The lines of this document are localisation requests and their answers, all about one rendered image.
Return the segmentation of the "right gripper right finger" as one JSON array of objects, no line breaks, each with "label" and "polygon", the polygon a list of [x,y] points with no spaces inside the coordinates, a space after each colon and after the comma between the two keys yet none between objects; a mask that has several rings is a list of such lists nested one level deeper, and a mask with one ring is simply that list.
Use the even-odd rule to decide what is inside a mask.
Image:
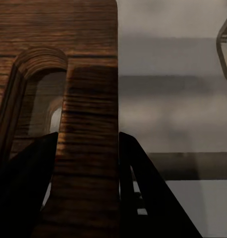
[{"label": "right gripper right finger", "polygon": [[[119,132],[122,238],[202,238],[138,141]],[[133,168],[150,221],[138,218]]]}]

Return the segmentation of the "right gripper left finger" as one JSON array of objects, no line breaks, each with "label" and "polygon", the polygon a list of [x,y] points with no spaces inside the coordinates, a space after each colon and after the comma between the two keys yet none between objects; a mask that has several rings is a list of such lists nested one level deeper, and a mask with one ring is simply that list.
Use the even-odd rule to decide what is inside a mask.
[{"label": "right gripper left finger", "polygon": [[0,167],[0,238],[31,238],[51,177],[58,132],[44,135]]}]

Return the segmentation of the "cutting board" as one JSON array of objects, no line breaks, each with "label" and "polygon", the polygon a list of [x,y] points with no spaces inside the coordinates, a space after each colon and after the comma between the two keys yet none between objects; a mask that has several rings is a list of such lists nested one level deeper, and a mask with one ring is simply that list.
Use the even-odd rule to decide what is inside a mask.
[{"label": "cutting board", "polygon": [[50,196],[31,238],[119,238],[116,0],[0,0],[0,167],[27,82],[67,70]]}]

